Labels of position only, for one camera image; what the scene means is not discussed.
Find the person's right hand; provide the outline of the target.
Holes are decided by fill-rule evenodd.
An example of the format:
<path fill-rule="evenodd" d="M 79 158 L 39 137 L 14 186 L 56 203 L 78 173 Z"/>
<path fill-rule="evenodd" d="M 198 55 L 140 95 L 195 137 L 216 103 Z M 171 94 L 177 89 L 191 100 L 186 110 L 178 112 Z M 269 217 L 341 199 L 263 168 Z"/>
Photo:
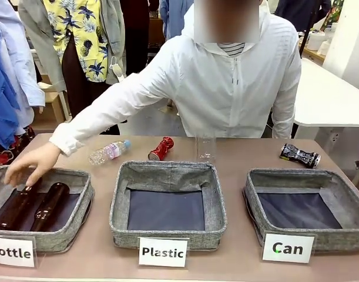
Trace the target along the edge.
<path fill-rule="evenodd" d="M 54 167 L 58 161 L 61 150 L 51 142 L 28 152 L 19 157 L 9 165 L 4 178 L 4 184 L 16 186 L 29 167 L 34 167 L 34 171 L 26 180 L 26 186 L 33 186 L 46 172 Z"/>

